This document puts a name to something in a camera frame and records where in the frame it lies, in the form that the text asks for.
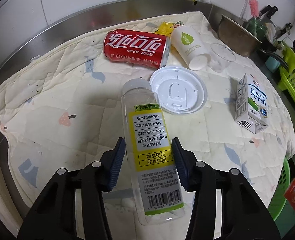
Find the clear plastic lemon drink bottle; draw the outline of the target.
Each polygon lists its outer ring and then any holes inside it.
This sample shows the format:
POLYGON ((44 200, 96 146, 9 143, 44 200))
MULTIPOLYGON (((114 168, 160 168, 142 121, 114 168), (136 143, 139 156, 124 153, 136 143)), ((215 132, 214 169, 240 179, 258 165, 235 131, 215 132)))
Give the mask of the clear plastic lemon drink bottle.
POLYGON ((127 161, 138 220, 156 225, 184 216, 184 202, 158 96, 144 79, 122 88, 127 161))

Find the white plastic cup lid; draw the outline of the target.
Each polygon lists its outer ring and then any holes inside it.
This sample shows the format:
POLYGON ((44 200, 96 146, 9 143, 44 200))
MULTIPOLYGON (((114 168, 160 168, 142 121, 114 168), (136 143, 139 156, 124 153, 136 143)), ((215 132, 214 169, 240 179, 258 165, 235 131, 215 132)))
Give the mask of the white plastic cup lid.
POLYGON ((167 66, 156 70, 150 77, 150 85, 162 109, 171 114, 195 113, 208 99, 203 80, 183 67, 167 66))

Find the white green milk carton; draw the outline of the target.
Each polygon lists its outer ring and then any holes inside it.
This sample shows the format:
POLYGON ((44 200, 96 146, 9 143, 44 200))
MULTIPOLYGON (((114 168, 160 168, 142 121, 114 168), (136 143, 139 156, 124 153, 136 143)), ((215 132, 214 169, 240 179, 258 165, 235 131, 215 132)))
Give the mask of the white green milk carton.
POLYGON ((269 127, 267 94, 252 75, 244 74, 237 85, 235 121, 253 134, 269 127))

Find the clear plastic cup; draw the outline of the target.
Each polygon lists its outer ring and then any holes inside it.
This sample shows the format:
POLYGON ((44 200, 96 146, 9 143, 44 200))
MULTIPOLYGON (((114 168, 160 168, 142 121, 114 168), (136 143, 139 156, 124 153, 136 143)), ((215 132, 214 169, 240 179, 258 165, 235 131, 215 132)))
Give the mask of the clear plastic cup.
POLYGON ((212 43, 209 52, 211 56, 209 67, 218 73, 223 72, 236 60, 233 51, 220 43, 212 43))

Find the red cola can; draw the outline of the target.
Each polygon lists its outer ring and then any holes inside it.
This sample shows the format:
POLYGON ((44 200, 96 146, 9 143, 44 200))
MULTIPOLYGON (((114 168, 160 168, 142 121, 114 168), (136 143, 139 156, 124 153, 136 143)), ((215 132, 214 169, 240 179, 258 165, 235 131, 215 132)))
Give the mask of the red cola can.
POLYGON ((108 32, 103 42, 103 53, 109 60, 156 69, 166 66, 170 48, 165 35, 128 29, 108 32))

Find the white paper cup green drop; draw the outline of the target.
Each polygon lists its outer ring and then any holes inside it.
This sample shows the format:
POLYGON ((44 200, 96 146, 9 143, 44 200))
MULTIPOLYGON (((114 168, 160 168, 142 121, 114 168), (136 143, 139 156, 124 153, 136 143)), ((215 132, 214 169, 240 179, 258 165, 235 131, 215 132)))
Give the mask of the white paper cup green drop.
POLYGON ((211 61, 209 51, 193 27, 189 25, 177 27, 173 30, 170 40, 190 70, 201 70, 211 61))

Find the yellow snack wrapper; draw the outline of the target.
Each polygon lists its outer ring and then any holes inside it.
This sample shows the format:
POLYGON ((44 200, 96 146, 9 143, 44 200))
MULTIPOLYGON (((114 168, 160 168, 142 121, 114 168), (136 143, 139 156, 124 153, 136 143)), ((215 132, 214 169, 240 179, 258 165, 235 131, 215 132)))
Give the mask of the yellow snack wrapper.
POLYGON ((170 37, 172 32, 176 28, 182 25, 184 25, 183 22, 176 22, 176 23, 163 22, 154 33, 170 37))

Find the green mesh trash basket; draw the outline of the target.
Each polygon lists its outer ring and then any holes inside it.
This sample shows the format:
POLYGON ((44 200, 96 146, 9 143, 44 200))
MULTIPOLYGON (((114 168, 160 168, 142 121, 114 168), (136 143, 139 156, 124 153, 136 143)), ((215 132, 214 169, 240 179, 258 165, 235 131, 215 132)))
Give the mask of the green mesh trash basket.
POLYGON ((290 182, 290 166, 288 160, 285 158, 277 187, 268 206, 268 211, 274 221, 276 221, 276 219, 279 217, 280 213, 282 212, 286 204, 286 198, 284 197, 284 193, 289 187, 290 182))

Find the white quilted patterned cloth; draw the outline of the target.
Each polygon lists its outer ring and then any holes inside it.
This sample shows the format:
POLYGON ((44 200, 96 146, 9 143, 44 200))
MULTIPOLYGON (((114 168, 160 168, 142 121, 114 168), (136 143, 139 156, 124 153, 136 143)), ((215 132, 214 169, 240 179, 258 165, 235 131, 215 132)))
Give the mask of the white quilted patterned cloth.
MULTIPOLYGON (((108 32, 103 28, 74 38, 0 85, 0 131, 9 143, 10 172, 28 206, 57 169, 84 168, 114 147, 124 133, 124 83, 153 74, 151 68, 107 60, 102 49, 108 32)), ((248 58, 238 56, 220 73, 204 67, 196 74, 207 88, 207 102, 195 113, 165 113, 169 136, 215 169, 239 168, 268 205, 284 159, 295 154, 286 106, 248 58), (236 87, 245 74, 267 94, 269 126, 257 134, 234 120, 236 87)))

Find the steel pot with white lid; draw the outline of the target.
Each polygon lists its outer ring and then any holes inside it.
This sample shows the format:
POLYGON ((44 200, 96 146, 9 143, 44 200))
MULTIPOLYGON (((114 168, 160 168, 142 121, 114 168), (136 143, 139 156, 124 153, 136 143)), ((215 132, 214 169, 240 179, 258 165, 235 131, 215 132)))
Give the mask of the steel pot with white lid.
POLYGON ((225 15, 222 15, 217 34, 223 43, 243 57, 249 57, 261 44, 254 35, 225 15))

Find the green utensil holder cup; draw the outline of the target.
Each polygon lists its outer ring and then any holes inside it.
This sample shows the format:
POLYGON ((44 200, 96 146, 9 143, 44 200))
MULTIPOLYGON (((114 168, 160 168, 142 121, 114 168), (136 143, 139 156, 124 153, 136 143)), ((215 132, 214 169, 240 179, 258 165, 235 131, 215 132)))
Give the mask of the green utensil holder cup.
POLYGON ((266 39, 268 33, 267 27, 260 22, 259 18, 252 17, 245 26, 245 29, 261 42, 266 39))

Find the pink bottle brush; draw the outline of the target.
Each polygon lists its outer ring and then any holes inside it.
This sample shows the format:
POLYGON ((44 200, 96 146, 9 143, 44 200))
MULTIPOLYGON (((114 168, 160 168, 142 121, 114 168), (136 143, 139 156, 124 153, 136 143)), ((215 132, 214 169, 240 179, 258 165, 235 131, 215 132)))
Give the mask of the pink bottle brush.
POLYGON ((248 0, 248 3, 250 7, 250 15, 254 18, 259 18, 260 11, 258 0, 248 0))

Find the black handled knife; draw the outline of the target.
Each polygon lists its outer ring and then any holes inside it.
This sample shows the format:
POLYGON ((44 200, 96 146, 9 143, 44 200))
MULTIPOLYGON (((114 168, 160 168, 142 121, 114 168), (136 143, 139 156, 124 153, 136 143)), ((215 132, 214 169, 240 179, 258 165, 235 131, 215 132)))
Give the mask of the black handled knife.
POLYGON ((271 19, 271 17, 278 11, 277 6, 271 7, 270 5, 265 6, 260 12, 260 18, 265 17, 267 19, 271 19))

